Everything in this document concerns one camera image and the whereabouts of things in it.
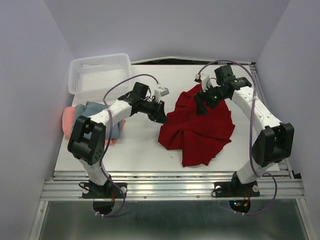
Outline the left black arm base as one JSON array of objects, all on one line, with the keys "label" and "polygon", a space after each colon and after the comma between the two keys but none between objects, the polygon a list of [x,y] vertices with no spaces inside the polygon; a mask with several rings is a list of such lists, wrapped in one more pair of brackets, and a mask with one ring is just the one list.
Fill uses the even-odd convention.
[{"label": "left black arm base", "polygon": [[92,181],[80,182],[78,186],[82,189],[83,199],[122,199],[123,194],[110,182],[97,185]]}]

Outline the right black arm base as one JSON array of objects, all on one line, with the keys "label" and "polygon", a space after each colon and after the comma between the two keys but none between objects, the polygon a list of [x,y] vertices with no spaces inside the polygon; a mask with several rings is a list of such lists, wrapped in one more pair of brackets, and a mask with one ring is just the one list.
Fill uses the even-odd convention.
[{"label": "right black arm base", "polygon": [[256,181],[239,185],[231,181],[218,181],[214,183],[211,195],[214,198],[259,197],[260,191]]}]

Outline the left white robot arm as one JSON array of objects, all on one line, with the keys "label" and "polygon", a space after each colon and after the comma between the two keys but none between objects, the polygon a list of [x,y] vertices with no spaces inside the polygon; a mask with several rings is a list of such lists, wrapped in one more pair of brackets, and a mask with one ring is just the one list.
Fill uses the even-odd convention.
[{"label": "left white robot arm", "polygon": [[106,133],[111,133],[115,124],[137,113],[160,124],[168,122],[162,97],[169,94],[166,87],[157,85],[154,95],[147,99],[148,86],[136,82],[133,89],[120,96],[112,105],[89,117],[79,116],[74,123],[67,150],[79,160],[89,180],[79,184],[85,199],[124,196],[126,184],[115,185],[103,164],[106,148],[110,144]]}]

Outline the pink pleated skirt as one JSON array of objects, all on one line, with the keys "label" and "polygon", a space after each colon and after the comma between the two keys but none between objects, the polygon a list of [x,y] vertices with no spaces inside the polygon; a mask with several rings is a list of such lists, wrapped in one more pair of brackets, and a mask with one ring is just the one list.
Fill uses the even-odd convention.
[{"label": "pink pleated skirt", "polygon": [[[73,123],[75,120],[75,116],[76,116],[76,107],[75,106],[69,106],[66,107],[63,110],[63,114],[62,114],[62,130],[64,133],[64,138],[66,140],[70,139],[71,133],[72,133],[72,127],[73,127]],[[119,135],[125,125],[126,121],[122,120],[122,122],[118,123],[118,129],[119,129]],[[120,138],[120,136],[118,137],[112,137],[110,144],[111,145],[115,145],[117,143],[117,140]]]}]

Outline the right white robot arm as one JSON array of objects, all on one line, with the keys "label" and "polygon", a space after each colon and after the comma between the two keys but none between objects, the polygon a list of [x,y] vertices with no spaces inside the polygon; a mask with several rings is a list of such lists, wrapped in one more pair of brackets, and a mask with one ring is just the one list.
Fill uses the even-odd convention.
[{"label": "right white robot arm", "polygon": [[195,82],[201,90],[194,95],[197,115],[208,114],[207,107],[214,109],[223,100],[230,99],[249,120],[249,132],[257,138],[249,140],[249,160],[237,170],[230,181],[215,182],[212,196],[215,198],[260,195],[257,179],[267,176],[267,170],[288,158],[292,152],[295,129],[291,123],[283,123],[275,117],[258,98],[253,80],[236,77],[230,65],[215,71],[216,86],[210,77],[199,71]]}]

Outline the red skirt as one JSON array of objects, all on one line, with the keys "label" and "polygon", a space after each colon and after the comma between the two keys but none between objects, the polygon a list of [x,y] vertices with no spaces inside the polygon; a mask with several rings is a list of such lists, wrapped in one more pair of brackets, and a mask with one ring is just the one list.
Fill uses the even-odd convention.
[{"label": "red skirt", "polygon": [[235,129],[232,114],[223,100],[207,115],[196,114],[194,95],[201,90],[197,84],[178,97],[174,111],[166,115],[167,124],[160,127],[158,142],[167,150],[182,151],[182,166],[208,165],[225,145]]}]

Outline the light blue denim skirt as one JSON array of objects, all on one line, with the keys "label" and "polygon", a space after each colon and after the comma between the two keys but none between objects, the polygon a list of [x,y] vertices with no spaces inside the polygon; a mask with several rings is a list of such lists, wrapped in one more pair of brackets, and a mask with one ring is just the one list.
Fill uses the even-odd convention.
[{"label": "light blue denim skirt", "polygon": [[[87,101],[85,104],[77,104],[75,106],[75,114],[71,130],[73,130],[76,120],[80,116],[91,118],[91,120],[96,123],[105,123],[105,118],[108,118],[107,115],[106,106],[104,104],[92,101]],[[122,120],[118,122],[115,122],[114,119],[112,120],[112,139],[117,140],[121,137],[123,123],[124,122]]]}]

